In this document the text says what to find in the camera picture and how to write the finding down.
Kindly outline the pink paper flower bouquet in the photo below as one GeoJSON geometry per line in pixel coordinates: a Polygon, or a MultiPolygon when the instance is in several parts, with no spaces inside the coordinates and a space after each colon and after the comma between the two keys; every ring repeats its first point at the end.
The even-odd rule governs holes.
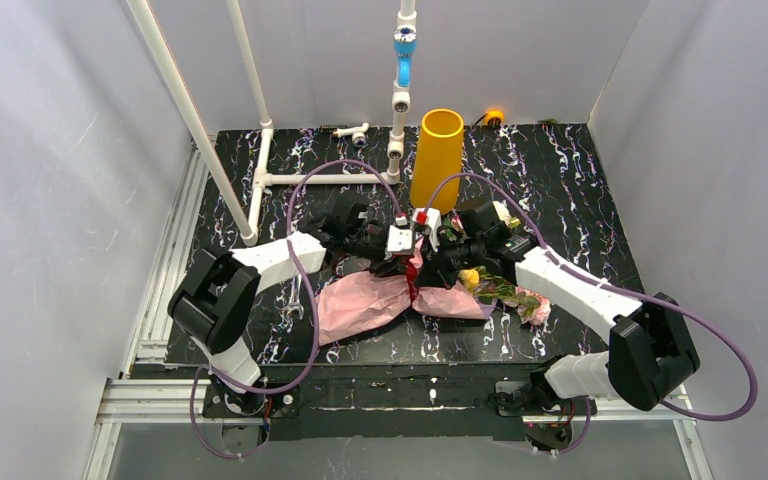
{"type": "MultiPolygon", "coordinates": [[[[518,220],[506,205],[492,203],[506,225],[515,230],[518,220]]],[[[409,224],[413,230],[411,218],[409,224]]],[[[442,220],[442,226],[462,231],[458,214],[448,223],[442,220]]],[[[428,246],[414,232],[418,236],[416,251],[421,253],[428,246]]],[[[325,346],[385,327],[407,311],[443,319],[485,320],[499,302],[520,309],[526,322],[536,325],[544,322],[551,311],[544,296],[491,275],[482,267],[462,270],[451,289],[420,288],[413,305],[405,274],[380,278],[363,269],[332,282],[317,295],[317,343],[325,346]]]]}

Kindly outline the red printed ribbon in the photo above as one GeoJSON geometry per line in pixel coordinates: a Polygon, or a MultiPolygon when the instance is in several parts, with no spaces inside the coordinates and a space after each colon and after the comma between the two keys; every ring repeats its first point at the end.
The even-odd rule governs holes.
{"type": "Polygon", "coordinates": [[[422,265],[423,259],[419,251],[415,251],[413,256],[405,261],[405,277],[411,305],[415,303],[420,294],[417,281],[422,265]]]}

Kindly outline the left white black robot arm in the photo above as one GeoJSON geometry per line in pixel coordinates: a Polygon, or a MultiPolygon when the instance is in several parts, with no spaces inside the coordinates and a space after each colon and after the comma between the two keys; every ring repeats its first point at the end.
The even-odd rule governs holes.
{"type": "Polygon", "coordinates": [[[298,231],[270,243],[198,251],[169,301],[167,312],[206,355],[217,380],[240,394],[265,393],[261,371],[242,338],[256,297],[299,274],[311,274],[343,255],[389,265],[414,253],[404,213],[383,226],[359,198],[343,198],[298,231]]]}

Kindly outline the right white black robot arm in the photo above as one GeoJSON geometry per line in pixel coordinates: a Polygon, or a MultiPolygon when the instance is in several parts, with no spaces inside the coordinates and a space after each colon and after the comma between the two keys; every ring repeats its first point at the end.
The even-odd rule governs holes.
{"type": "Polygon", "coordinates": [[[414,211],[412,226],[425,237],[416,286],[450,289],[461,271],[481,267],[547,298],[608,347],[543,363],[530,375],[526,401],[549,409],[566,399],[602,397],[649,411],[699,369],[686,321],[670,297],[637,300],[612,292],[608,281],[561,259],[535,235],[509,227],[491,202],[458,217],[461,226],[454,229],[431,208],[414,211]]]}

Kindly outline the small white pipe elbow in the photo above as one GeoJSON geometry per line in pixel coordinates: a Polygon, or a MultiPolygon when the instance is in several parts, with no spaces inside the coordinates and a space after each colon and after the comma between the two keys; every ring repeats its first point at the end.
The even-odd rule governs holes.
{"type": "Polygon", "coordinates": [[[367,143],[367,132],[370,125],[367,122],[354,127],[339,127],[332,132],[335,138],[348,138],[354,148],[364,148],[367,143]]]}

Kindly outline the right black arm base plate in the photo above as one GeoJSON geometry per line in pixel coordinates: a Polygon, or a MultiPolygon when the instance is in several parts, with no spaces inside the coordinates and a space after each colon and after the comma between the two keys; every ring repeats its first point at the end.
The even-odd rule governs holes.
{"type": "Polygon", "coordinates": [[[531,385],[529,380],[499,381],[488,395],[488,404],[502,417],[548,416],[561,423],[584,417],[587,407],[592,415],[598,412],[594,400],[583,398],[552,400],[531,385]]]}

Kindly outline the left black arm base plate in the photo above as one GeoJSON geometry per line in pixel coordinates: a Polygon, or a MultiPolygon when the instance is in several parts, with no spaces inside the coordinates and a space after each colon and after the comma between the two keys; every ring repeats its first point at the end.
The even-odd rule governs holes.
{"type": "Polygon", "coordinates": [[[206,389],[200,413],[212,419],[290,419],[301,410],[298,388],[275,395],[239,393],[219,382],[206,389]]]}

